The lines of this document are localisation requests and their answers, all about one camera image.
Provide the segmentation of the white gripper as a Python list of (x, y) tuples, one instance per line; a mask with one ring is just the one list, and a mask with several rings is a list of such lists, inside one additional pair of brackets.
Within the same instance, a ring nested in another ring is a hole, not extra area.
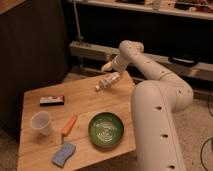
[(123, 72), (126, 70), (128, 66), (128, 61), (123, 58), (121, 55), (117, 55), (112, 62), (107, 62), (106, 64), (104, 64), (101, 68), (102, 72), (106, 72), (106, 71), (111, 71), (112, 69), (118, 71), (118, 72)]

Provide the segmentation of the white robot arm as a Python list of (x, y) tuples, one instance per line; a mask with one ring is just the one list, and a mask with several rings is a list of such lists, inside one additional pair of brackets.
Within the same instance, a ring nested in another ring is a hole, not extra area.
[(144, 54), (140, 42), (124, 40), (119, 54), (102, 69), (122, 73), (134, 64), (145, 76), (131, 96), (131, 113), (140, 171), (187, 171), (173, 114), (193, 101), (191, 86)]

